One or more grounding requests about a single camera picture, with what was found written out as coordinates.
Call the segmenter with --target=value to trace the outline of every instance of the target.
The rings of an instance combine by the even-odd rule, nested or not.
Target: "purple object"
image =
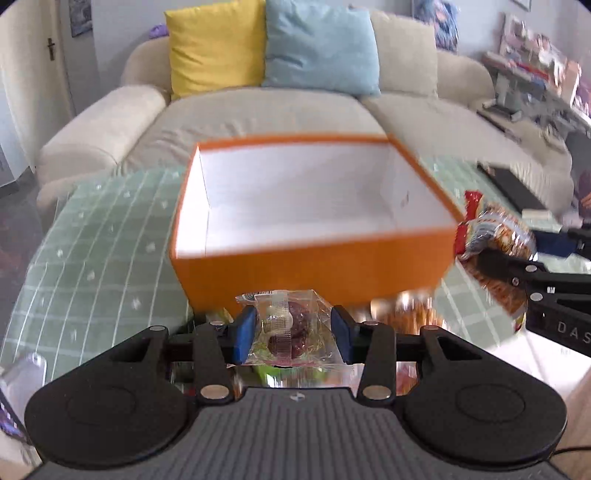
[[[160,37],[168,37],[168,35],[168,27],[163,23],[156,25],[152,30],[150,30],[150,40]]]

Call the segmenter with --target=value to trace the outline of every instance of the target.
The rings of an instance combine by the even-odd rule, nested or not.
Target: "pillow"
[[[367,10],[267,0],[263,86],[379,94],[379,61]]]
[[[265,75],[265,6],[242,0],[167,11],[174,98],[260,85]]]
[[[422,0],[414,18],[435,27],[437,48],[457,52],[457,7],[441,0]]]
[[[437,96],[437,47],[432,25],[371,12],[379,54],[379,88]]]

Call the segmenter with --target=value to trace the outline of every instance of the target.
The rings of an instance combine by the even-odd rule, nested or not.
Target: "floor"
[[[35,199],[39,188],[27,169],[9,186],[0,188],[0,340],[27,273],[43,239]]]

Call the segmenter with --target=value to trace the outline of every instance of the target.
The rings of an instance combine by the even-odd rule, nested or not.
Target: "light blue pillow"
[[[267,0],[265,87],[379,94],[378,47],[369,11]]]

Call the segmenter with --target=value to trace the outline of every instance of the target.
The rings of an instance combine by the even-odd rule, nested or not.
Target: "sofa armrest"
[[[50,181],[41,187],[37,195],[37,213],[41,219],[43,232],[47,233],[56,221],[57,216],[79,183],[83,181],[103,180],[110,175],[106,170],[102,172],[83,173]]]
[[[155,86],[130,85],[88,107],[41,149],[37,178],[51,181],[118,165],[170,103]]]
[[[486,67],[468,57],[437,51],[439,98],[468,106],[478,99],[493,99],[495,87]]]

